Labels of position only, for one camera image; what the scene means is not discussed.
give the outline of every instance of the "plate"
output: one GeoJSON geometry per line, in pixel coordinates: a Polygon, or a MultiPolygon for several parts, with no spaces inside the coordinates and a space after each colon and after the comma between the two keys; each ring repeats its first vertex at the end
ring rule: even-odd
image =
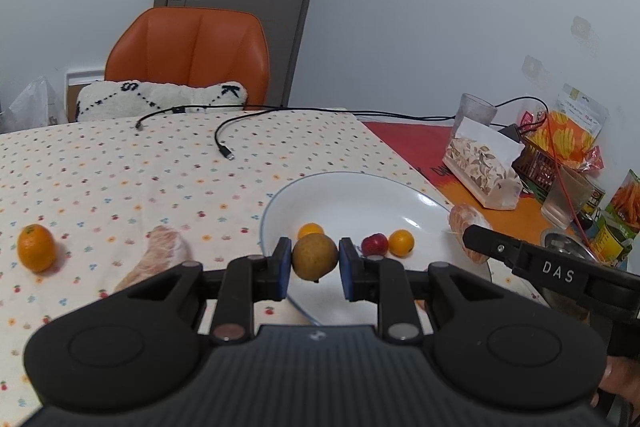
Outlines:
{"type": "MultiPolygon", "coordinates": [[[[425,270],[434,261],[446,261],[491,280],[486,263],[475,264],[462,251],[448,219],[444,206],[399,182],[360,172],[323,172],[291,182],[271,198],[260,223],[260,245],[264,255],[271,255],[280,237],[295,241],[305,223],[318,223],[336,245],[342,237],[351,237],[356,248],[374,233],[388,237],[406,229],[415,238],[411,255],[398,259],[406,269],[425,270]]],[[[319,283],[302,280],[292,271],[287,298],[316,325],[378,320],[375,304],[344,299],[338,267],[319,283]]],[[[430,332],[427,314],[418,310],[425,332],[430,332]]]]}

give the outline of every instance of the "orange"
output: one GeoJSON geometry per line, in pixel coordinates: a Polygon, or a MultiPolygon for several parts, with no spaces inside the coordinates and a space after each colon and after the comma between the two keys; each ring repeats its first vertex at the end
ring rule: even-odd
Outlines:
{"type": "Polygon", "coordinates": [[[56,244],[51,232],[42,225],[28,225],[17,241],[18,259],[29,270],[41,272],[56,260],[56,244]]]}
{"type": "Polygon", "coordinates": [[[396,230],[389,236],[389,252],[396,257],[406,257],[414,245],[414,236],[408,230],[396,230]]]}
{"type": "Polygon", "coordinates": [[[310,233],[324,233],[324,230],[320,225],[318,225],[318,223],[306,223],[306,225],[302,225],[300,230],[298,230],[298,239],[301,239],[310,233]]]}

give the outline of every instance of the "orange leather chair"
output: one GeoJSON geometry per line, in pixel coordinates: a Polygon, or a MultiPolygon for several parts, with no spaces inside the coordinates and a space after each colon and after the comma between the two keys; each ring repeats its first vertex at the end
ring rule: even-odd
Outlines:
{"type": "Polygon", "coordinates": [[[190,87],[240,82],[247,103],[264,103],[269,52],[249,13],[158,7],[140,15],[111,50],[105,80],[146,80],[190,87]]]}

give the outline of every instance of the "ribbed black surface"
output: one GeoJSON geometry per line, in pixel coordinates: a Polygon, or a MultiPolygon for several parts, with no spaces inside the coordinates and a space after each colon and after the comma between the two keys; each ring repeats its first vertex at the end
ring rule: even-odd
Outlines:
{"type": "Polygon", "coordinates": [[[483,408],[444,386],[419,350],[371,327],[262,327],[221,347],[173,396],[111,417],[46,408],[25,427],[604,427],[590,407],[545,415],[483,408]]]}

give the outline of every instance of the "hand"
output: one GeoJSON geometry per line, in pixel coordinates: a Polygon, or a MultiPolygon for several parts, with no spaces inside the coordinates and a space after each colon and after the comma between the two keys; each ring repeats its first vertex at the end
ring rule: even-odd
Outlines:
{"type": "MultiPolygon", "coordinates": [[[[640,362],[625,357],[607,357],[607,368],[600,389],[620,395],[634,406],[634,416],[640,411],[640,362]]],[[[591,402],[598,403],[598,395],[591,402]]]]}

